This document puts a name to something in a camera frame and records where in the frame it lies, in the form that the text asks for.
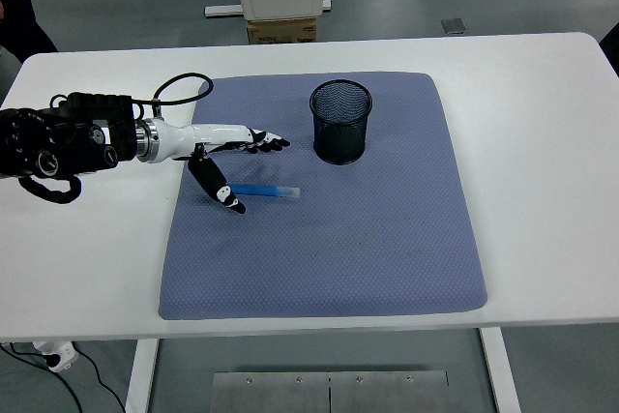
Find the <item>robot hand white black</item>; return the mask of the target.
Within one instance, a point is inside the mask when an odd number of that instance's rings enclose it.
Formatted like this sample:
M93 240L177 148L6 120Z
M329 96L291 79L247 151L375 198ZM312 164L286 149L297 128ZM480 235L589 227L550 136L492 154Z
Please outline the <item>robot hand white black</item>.
M155 125L148 162L181 159L198 185L220 205L243 214L245 205L237 198L211 155L239 150L251 154L280 151L290 145L283 137L243 125L197 124L175 127L165 122Z

